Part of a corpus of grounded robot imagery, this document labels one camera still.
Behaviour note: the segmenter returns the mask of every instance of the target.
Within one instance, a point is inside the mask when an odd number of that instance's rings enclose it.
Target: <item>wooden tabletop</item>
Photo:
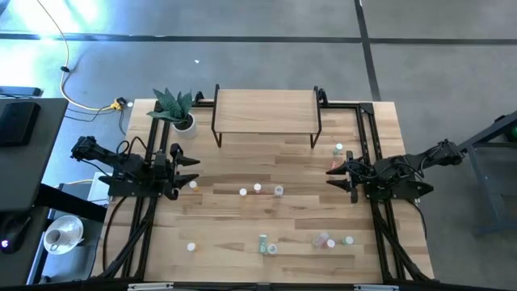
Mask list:
[[[218,133],[317,133],[314,90],[219,90]]]
[[[138,99],[132,110],[127,139],[144,141],[149,136],[155,100]],[[404,154],[394,103],[374,103],[383,155]],[[217,148],[211,131],[212,109],[192,110],[198,135],[179,140],[170,131],[169,143],[179,142],[185,155],[201,164],[180,169],[182,174],[199,173],[199,192],[185,187],[178,200],[160,198],[155,215],[146,280],[224,281],[285,283],[380,283],[380,267],[369,203],[359,190],[359,203],[330,186],[325,175],[330,169],[336,143],[360,155],[355,113],[347,109],[322,109],[322,135],[311,150],[308,136],[270,134],[228,135]],[[158,126],[159,137],[162,122]],[[137,144],[133,153],[144,154]],[[261,183],[259,194],[254,183]],[[275,198],[272,189],[284,186],[284,196]],[[241,197],[240,188],[248,195]],[[117,200],[111,202],[107,219]],[[135,199],[128,198],[115,215],[107,242],[111,262],[128,239]],[[393,208],[402,246],[424,274],[433,277],[420,216],[405,201],[394,200]],[[328,232],[335,249],[317,249],[311,241]],[[278,247],[277,255],[259,254],[259,235]],[[352,236],[351,246],[339,243]],[[102,241],[92,275],[101,272]],[[188,243],[198,250],[187,251]],[[133,271],[137,265],[137,244]],[[393,253],[387,247],[392,274]]]

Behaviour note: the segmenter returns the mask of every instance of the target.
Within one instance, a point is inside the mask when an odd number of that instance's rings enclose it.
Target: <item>white flower pot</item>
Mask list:
[[[184,129],[184,130],[177,129],[176,126],[174,124],[172,124],[172,127],[174,128],[174,130],[176,131],[178,136],[181,138],[185,138],[185,139],[191,139],[197,135],[197,128],[195,126],[195,117],[190,113],[188,113],[188,115],[192,117],[192,124],[191,124],[191,127],[189,127],[188,129]]]

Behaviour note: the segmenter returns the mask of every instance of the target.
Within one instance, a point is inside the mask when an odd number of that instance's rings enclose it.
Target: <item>white bottle cap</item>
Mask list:
[[[270,244],[267,247],[267,252],[270,253],[270,254],[276,254],[277,251],[278,251],[278,247],[276,247],[275,244]]]
[[[187,250],[188,251],[195,251],[195,243],[190,242],[187,244]]]
[[[329,239],[326,241],[326,245],[329,247],[329,248],[333,248],[336,246],[336,242],[333,240],[333,239]]]
[[[352,244],[352,243],[354,243],[354,238],[352,238],[352,237],[350,237],[350,236],[345,237],[345,242],[346,242],[347,244]]]
[[[284,194],[284,188],[282,186],[275,187],[275,195],[282,196]]]

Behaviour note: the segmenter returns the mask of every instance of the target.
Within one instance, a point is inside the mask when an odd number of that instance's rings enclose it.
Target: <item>gray floor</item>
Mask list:
[[[55,32],[39,10],[12,0],[0,32]],[[176,36],[359,36],[353,0],[44,1],[66,32]],[[363,0],[370,37],[515,38],[511,0]],[[203,91],[301,89],[319,85],[334,100],[371,100],[361,44],[70,42],[74,74],[66,90],[102,106],[114,98],[152,97],[152,88]],[[380,45],[372,57],[384,101],[394,101],[408,152],[449,138],[462,142],[517,108],[517,46]],[[62,42],[1,40],[4,85],[38,86],[59,97]],[[94,169],[69,158],[81,135],[114,147],[118,116],[93,123],[65,120],[44,182],[88,179]],[[485,205],[467,160],[434,168],[435,191],[422,199],[428,245],[438,279],[515,289],[517,232],[475,237]]]

